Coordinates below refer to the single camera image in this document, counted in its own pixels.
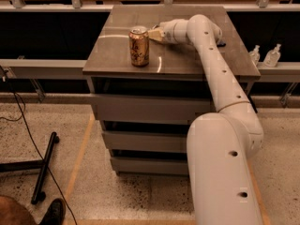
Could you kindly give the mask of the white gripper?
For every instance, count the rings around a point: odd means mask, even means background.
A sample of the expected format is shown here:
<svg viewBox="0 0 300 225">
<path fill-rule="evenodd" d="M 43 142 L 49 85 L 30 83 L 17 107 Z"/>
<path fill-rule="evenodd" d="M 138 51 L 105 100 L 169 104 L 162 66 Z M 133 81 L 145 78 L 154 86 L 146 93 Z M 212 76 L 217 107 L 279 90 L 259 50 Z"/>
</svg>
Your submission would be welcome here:
<svg viewBox="0 0 300 225">
<path fill-rule="evenodd" d="M 184 19 L 161 22 L 158 28 L 148 31 L 148 36 L 152 40 L 168 44 L 188 43 L 187 27 L 188 21 Z"/>
</svg>

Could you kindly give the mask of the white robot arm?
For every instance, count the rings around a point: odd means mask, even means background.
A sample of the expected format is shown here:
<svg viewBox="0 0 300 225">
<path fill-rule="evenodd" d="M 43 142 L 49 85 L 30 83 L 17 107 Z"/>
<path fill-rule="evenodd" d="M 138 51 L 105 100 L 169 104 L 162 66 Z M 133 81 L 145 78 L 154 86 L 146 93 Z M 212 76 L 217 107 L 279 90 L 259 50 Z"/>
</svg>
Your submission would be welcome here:
<svg viewBox="0 0 300 225">
<path fill-rule="evenodd" d="M 215 111 L 187 133 L 187 164 L 197 225 L 263 225 L 248 158 L 263 144 L 263 128 L 248 96 L 221 55 L 221 29 L 203 15 L 162 22 L 150 38 L 188 43 L 198 52 Z"/>
</svg>

